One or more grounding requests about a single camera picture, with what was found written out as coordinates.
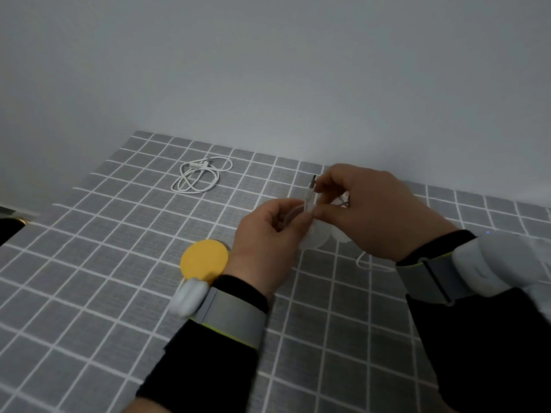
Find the skin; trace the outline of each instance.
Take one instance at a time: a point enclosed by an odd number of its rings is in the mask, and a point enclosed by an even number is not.
[[[313,217],[341,229],[368,254],[394,262],[458,230],[389,172],[339,163],[318,178],[315,191],[321,197],[312,214],[300,214],[285,229],[286,213],[302,201],[270,200],[244,217],[224,274],[244,280],[271,298],[285,282]],[[349,192],[350,207],[329,204],[345,191]],[[136,399],[123,413],[169,412],[149,400]]]

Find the wall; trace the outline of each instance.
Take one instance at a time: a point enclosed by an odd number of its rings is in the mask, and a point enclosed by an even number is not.
[[[0,204],[134,130],[551,205],[551,0],[1,0]]]

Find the gray wrist strap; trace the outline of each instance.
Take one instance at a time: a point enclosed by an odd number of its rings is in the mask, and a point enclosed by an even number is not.
[[[451,255],[450,252],[434,259],[420,258],[415,265],[396,266],[411,298],[451,304],[475,294],[455,268]]]
[[[203,304],[191,319],[258,350],[264,333],[266,314],[240,298],[211,287]]]

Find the person's right hand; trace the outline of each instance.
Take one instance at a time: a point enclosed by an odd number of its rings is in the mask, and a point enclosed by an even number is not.
[[[349,208],[330,204],[345,191]],[[315,192],[321,197],[314,218],[341,229],[368,254],[394,262],[458,230],[386,171],[338,163],[317,179]]]

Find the yellow disc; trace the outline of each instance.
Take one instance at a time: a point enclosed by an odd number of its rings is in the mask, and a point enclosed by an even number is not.
[[[206,239],[191,245],[182,255],[180,269],[186,279],[211,283],[228,263],[228,250],[222,242]]]

